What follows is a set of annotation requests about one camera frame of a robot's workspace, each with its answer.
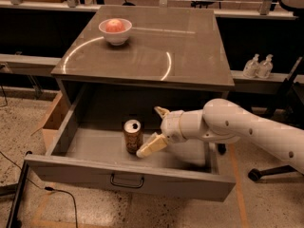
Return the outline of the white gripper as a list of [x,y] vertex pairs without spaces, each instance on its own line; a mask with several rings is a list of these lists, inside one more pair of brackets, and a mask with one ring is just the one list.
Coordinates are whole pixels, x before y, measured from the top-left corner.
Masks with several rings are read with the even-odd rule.
[[186,141],[180,128],[182,110],[170,112],[168,109],[160,106],[155,106],[154,110],[162,118],[162,134],[153,133],[136,152],[138,158],[146,158],[152,153],[164,149],[168,143],[183,143]]

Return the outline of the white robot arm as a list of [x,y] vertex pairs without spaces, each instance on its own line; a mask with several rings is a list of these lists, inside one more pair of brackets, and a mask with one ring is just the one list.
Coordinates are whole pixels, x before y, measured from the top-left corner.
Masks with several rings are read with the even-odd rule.
[[213,99],[200,110],[170,111],[157,106],[161,133],[154,133],[137,151],[145,158],[173,143],[198,139],[234,143],[244,138],[304,173],[304,130],[278,123],[224,99]]

